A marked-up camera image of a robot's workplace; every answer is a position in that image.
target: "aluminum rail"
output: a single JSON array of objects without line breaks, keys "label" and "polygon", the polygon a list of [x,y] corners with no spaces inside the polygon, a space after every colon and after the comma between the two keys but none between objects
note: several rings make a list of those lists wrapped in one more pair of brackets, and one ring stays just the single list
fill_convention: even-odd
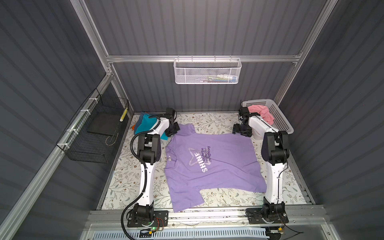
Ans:
[{"label": "aluminum rail", "polygon": [[[224,225],[248,225],[245,209],[248,207],[209,207],[191,208],[183,212],[173,212],[168,210],[168,227],[184,227],[186,225],[199,223],[200,227],[208,227],[211,224]],[[285,211],[290,219],[288,225],[310,225],[324,224],[329,222],[329,217],[322,205],[287,205]],[[120,217],[122,210],[95,210],[91,211],[85,224],[84,231],[89,228],[102,228],[106,230],[110,227],[120,229]],[[252,226],[274,226],[279,224],[261,223]]]},{"label": "aluminum rail", "polygon": [[178,61],[231,61],[241,59],[243,63],[268,63],[268,62],[289,62],[297,63],[299,55],[260,55],[260,56],[113,56],[106,57],[109,63],[171,63]]}]

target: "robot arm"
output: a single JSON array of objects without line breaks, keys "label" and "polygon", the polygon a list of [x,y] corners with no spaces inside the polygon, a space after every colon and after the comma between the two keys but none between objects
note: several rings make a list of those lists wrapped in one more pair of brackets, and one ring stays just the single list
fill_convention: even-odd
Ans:
[{"label": "robot arm", "polygon": [[163,133],[170,137],[180,130],[178,123],[174,122],[174,115],[175,110],[167,108],[165,114],[150,116],[157,118],[151,128],[152,131],[145,134],[138,133],[137,156],[145,162],[145,165],[141,164],[140,189],[143,190],[143,194],[130,212],[134,224],[148,225],[154,220],[153,185],[156,166],[161,157],[160,137]]},{"label": "robot arm", "polygon": [[239,110],[241,124],[235,124],[233,132],[250,137],[252,134],[263,138],[262,157],[267,167],[267,189],[262,208],[265,222],[276,220],[288,222],[282,191],[282,172],[288,168],[288,134],[269,125],[257,113],[249,113],[247,107]]}]

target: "wire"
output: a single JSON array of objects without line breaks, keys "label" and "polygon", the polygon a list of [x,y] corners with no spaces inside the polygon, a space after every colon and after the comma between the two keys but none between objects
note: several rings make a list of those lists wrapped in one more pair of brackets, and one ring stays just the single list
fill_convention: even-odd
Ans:
[{"label": "wire", "polygon": [[287,237],[287,238],[285,238],[285,239],[283,239],[283,240],[287,240],[287,239],[293,238],[294,236],[299,235],[300,233],[296,233],[295,235],[290,236],[290,237]]},{"label": "wire", "polygon": [[159,222],[159,219],[158,218],[156,218],[156,220],[157,220],[157,229],[156,229],[156,231],[159,229],[159,226],[160,226],[160,222]]},{"label": "wire", "polygon": [[264,121],[264,119],[263,118],[259,118],[259,116],[256,116],[260,121],[262,121],[267,127],[271,127],[271,129],[274,131],[274,132],[276,132],[274,129],[273,129],[273,127],[271,126],[271,125],[269,125],[268,123],[266,123],[265,121]]},{"label": "wire", "polygon": [[108,138],[110,137],[110,136],[108,136],[107,139],[105,140],[105,144],[106,144],[107,146],[112,146],[113,144],[116,143],[116,140],[118,139],[118,136],[119,136],[119,133],[116,135],[116,139],[115,139],[115,141],[114,141],[112,144],[108,144],[108,143],[107,143],[107,140],[108,140]]},{"label": "wire", "polygon": [[[287,228],[289,228],[289,229],[291,229],[290,227],[288,227],[288,226],[285,225],[285,224],[284,224],[284,226],[287,227]],[[293,230],[293,229],[291,229],[291,230],[294,231],[294,232],[297,232],[297,233],[304,233],[304,232],[298,232],[298,231],[295,231],[295,230]]]},{"label": "wire", "polygon": [[258,212],[245,211],[245,215],[246,215],[247,217],[255,217],[255,214],[259,214],[259,213],[261,213],[261,212],[262,212],[262,209],[260,209],[260,211],[258,211]]},{"label": "wire", "polygon": [[[158,218],[159,219],[159,218]],[[161,222],[163,223],[163,227],[164,227],[164,221],[160,218]]]},{"label": "wire", "polygon": [[125,212],[127,211],[127,209],[128,209],[130,206],[132,206],[135,202],[137,202],[137,201],[143,196],[143,194],[145,193],[145,189],[147,188],[147,165],[146,165],[146,163],[144,162],[144,160],[142,160],[142,159],[135,153],[135,151],[133,150],[133,142],[134,142],[135,139],[138,137],[138,135],[147,134],[147,133],[152,132],[154,129],[156,129],[156,128],[160,125],[160,122],[161,122],[161,121],[160,121],[160,118],[157,117],[157,116],[149,116],[149,118],[157,118],[157,119],[158,119],[156,126],[155,126],[154,128],[152,128],[152,129],[148,130],[148,131],[143,131],[143,132],[136,133],[136,134],[132,137],[132,139],[131,139],[131,143],[130,143],[130,145],[129,145],[129,147],[130,147],[130,149],[131,149],[131,153],[132,153],[132,155],[133,155],[135,158],[137,158],[137,159],[140,161],[141,164],[144,165],[144,186],[143,186],[143,189],[142,189],[141,193],[139,194],[139,196],[124,208],[124,210],[122,211],[122,214],[121,214],[121,218],[120,218],[121,228],[122,228],[124,234],[125,234],[130,240],[135,240],[135,239],[134,239],[133,237],[131,237],[131,236],[128,234],[127,230],[125,229],[125,226],[124,226],[124,214],[125,214]]},{"label": "wire", "polygon": [[277,177],[277,203],[276,203],[276,212],[277,212],[277,204],[279,204],[279,194],[280,194],[280,175],[288,169],[288,163],[287,163],[287,167],[282,170],[280,173],[279,173],[279,176]]}]

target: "corrugated gray wall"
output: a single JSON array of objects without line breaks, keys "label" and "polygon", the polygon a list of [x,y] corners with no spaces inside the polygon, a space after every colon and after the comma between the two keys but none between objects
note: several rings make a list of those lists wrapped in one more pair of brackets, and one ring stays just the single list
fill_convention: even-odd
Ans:
[{"label": "corrugated gray wall", "polygon": [[324,0],[86,0],[110,55],[291,55]]},{"label": "corrugated gray wall", "polygon": [[292,63],[243,63],[238,84],[176,84],[172,63],[114,63],[137,111],[238,110],[240,100],[273,99]]},{"label": "corrugated gray wall", "polygon": [[384,1],[339,1],[280,108],[293,156],[343,239],[382,239]]},{"label": "corrugated gray wall", "polygon": [[[110,55],[292,55],[325,0],[90,1]],[[290,63],[243,63],[235,85],[175,84],[172,64],[115,63],[135,112],[237,110],[274,98]]]},{"label": "corrugated gray wall", "polygon": [[[69,1],[0,1],[0,223],[105,75]],[[76,239],[111,166],[64,158],[14,239]]]}]

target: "yellow connector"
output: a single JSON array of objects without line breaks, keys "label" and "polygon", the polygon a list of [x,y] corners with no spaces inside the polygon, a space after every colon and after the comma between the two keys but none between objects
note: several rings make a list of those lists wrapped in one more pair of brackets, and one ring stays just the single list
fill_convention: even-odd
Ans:
[{"label": "yellow connector", "polygon": [[120,122],[124,121],[124,117],[125,115],[127,115],[127,112],[128,112],[128,108],[125,108],[124,112],[121,115]]}]

